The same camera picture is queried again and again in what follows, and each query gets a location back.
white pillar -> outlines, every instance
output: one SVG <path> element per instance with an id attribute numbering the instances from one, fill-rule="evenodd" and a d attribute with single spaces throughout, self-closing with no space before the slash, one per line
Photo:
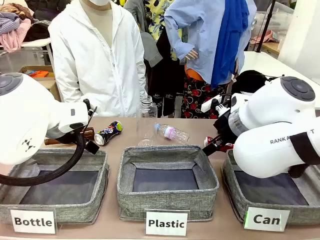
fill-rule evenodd
<path id="1" fill-rule="evenodd" d="M 320 84 L 320 0 L 298 0 L 278 60 Z"/>

mannequin neck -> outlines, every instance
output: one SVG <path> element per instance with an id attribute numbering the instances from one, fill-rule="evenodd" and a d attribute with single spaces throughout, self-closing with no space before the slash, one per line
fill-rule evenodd
<path id="1" fill-rule="evenodd" d="M 87 6 L 89 6 L 90 8 L 94 9 L 94 10 L 98 10 L 98 11 L 108 11 L 111 10 L 111 3 L 108 2 L 106 5 L 103 6 L 98 6 L 95 5 L 94 3 L 92 3 L 90 0 L 82 0 L 84 4 L 86 4 Z"/>

floral pants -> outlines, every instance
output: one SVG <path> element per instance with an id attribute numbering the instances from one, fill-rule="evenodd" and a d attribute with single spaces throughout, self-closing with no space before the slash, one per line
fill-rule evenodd
<path id="1" fill-rule="evenodd" d="M 218 94 L 225 94 L 227 84 L 211 89 L 205 81 L 185 78 L 183 100 L 181 105 L 181 118 L 183 119 L 217 119 L 213 110 L 201 111 L 201 105 Z"/>

white table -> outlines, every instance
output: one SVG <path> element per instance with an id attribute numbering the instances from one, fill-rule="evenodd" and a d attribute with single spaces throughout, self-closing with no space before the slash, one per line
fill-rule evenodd
<path id="1" fill-rule="evenodd" d="M 21 47 L 22 48 L 42 48 L 42 47 L 46 47 L 46 50 L 36 50 L 36 49 L 31 49 L 31 50 L 28 50 L 27 51 L 32 51 L 32 52 L 35 52 L 35 53 L 48 53 L 49 55 L 49 59 L 50 59 L 50 62 L 51 62 L 51 65 L 52 65 L 52 69 L 54 70 L 54 58 L 53 58 L 53 55 L 52 55 L 52 51 L 51 51 L 51 47 L 50 47 L 50 43 L 51 43 L 51 39 L 50 38 L 45 38 L 45 39 L 38 39 L 38 40 L 35 40 L 35 41 L 27 41 L 27 42 L 23 42 Z M 6 54 L 7 56 L 7 59 L 8 59 L 8 62 L 9 64 L 11 63 L 10 59 L 9 59 L 9 56 Z"/>
<path id="2" fill-rule="evenodd" d="M 313 88 L 315 109 L 320 110 L 320 85 L 265 52 L 245 51 L 244 55 L 245 60 L 241 73 L 247 70 L 256 70 L 268 76 L 281 77 L 284 74 L 301 79 Z"/>

orange cloth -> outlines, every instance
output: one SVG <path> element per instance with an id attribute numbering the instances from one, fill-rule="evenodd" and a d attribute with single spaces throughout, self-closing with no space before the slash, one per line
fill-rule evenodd
<path id="1" fill-rule="evenodd" d="M 48 74 L 48 71 L 36 71 L 34 73 L 29 74 L 29 76 L 32 78 L 45 78 Z"/>
<path id="2" fill-rule="evenodd" d="M 193 78 L 195 80 L 204 81 L 204 79 L 200 76 L 200 74 L 197 73 L 195 70 L 193 70 L 191 68 L 187 69 L 187 64 L 184 65 L 184 71 L 185 71 L 185 74 L 188 78 Z"/>

